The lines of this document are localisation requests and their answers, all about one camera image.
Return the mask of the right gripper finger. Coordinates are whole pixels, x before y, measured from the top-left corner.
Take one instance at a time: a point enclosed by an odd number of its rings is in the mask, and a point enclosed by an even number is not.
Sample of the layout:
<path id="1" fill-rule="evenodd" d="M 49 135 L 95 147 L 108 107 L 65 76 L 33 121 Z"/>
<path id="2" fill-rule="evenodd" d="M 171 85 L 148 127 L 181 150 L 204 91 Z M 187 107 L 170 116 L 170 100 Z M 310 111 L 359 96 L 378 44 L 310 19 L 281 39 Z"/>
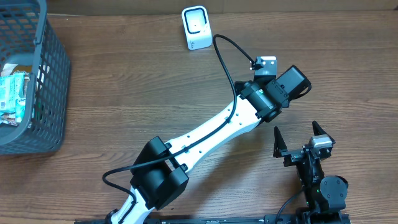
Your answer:
<path id="1" fill-rule="evenodd" d="M 312 121 L 312 129 L 314 135 L 316 136 L 327 135 L 330 138 L 332 144 L 336 143 L 336 141 L 316 121 Z"/>
<path id="2" fill-rule="evenodd" d="M 274 150 L 273 156 L 275 158 L 282 157 L 283 152 L 287 152 L 287 146 L 277 126 L 274 127 Z"/>

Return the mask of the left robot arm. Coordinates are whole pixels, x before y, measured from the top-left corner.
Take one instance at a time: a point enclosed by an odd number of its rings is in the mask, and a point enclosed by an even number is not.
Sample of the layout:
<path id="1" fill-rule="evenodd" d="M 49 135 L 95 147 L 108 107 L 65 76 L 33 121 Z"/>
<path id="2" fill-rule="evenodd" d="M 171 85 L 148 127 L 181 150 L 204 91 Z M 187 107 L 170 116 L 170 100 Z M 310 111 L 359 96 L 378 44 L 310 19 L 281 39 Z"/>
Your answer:
<path id="1" fill-rule="evenodd" d="M 107 176 L 125 170 L 132 174 L 130 188 L 120 188 L 128 194 L 127 200 L 120 209 L 109 212 L 105 222 L 143 223 L 151 211 L 164 208 L 185 190 L 189 173 L 205 157 L 261 123 L 271 122 L 310 89 L 309 79 L 294 65 L 279 77 L 256 75 L 253 80 L 236 82 L 234 100 L 216 116 L 167 142 L 154 137 L 133 165 L 103 175 L 105 184 L 117 188 Z"/>

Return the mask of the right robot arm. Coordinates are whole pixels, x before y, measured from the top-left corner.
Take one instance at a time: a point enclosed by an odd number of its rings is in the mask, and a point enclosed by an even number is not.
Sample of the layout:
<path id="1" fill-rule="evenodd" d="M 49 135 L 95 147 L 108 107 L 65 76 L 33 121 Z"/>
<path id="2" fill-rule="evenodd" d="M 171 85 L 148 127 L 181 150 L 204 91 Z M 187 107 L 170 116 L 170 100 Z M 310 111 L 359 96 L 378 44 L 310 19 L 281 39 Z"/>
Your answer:
<path id="1" fill-rule="evenodd" d="M 274 223 L 350 223 L 348 215 L 341 211 L 346 208 L 348 181 L 342 176 L 323 172 L 321 161 L 329 158 L 335 140 L 316 122 L 312 122 L 314 135 L 308 144 L 300 149 L 288 150 L 279 128 L 274 128 L 275 158 L 282 157 L 284 166 L 296 167 L 301 190 L 289 198 L 272 219 Z M 306 207 L 296 209 L 294 214 L 283 215 L 285 207 L 304 194 Z"/>

